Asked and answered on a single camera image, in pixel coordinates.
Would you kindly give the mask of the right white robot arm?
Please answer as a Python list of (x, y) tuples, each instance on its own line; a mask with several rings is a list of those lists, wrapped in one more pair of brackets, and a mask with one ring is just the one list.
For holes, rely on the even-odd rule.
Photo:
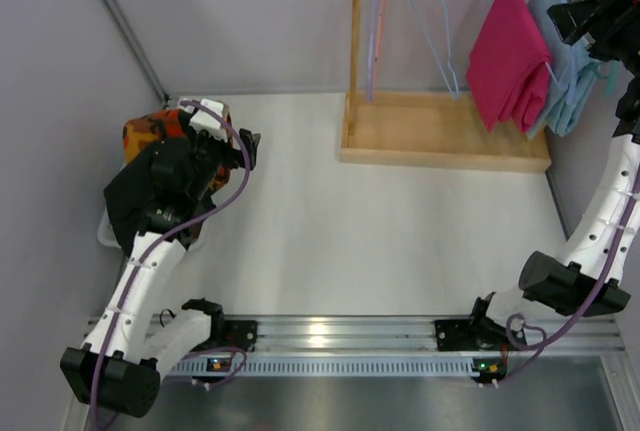
[(624, 308), (639, 227), (639, 149), (612, 141), (600, 187), (566, 242), (540, 179), (337, 162), (335, 96), (263, 98), (266, 148), (235, 258), (258, 314), (467, 312), (487, 342), (533, 347), (523, 328)]

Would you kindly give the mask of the black trousers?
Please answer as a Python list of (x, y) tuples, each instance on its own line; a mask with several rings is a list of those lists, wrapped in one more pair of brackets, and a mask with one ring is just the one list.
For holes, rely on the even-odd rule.
[(191, 201), (155, 188), (150, 172), (152, 151), (126, 165), (104, 189), (109, 221), (127, 256), (132, 254), (137, 235), (163, 235), (215, 208), (211, 195)]

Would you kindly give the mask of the magenta trousers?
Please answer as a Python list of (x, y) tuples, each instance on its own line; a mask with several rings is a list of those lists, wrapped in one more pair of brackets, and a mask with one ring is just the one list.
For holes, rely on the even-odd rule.
[(466, 80), (487, 130), (535, 124), (550, 87), (551, 52), (525, 0), (494, 0), (469, 55)]

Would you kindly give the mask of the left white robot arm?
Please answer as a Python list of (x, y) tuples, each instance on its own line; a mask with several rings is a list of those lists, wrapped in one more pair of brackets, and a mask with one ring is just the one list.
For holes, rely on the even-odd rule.
[(171, 369), (214, 339), (218, 305), (191, 300), (162, 331), (147, 334), (154, 309), (194, 229), (225, 209), (211, 202), (221, 170), (256, 165), (260, 137), (242, 129), (231, 140), (206, 131), (157, 140), (125, 164), (104, 190), (113, 233), (128, 258), (94, 329), (60, 360), (76, 399), (99, 409), (145, 416)]

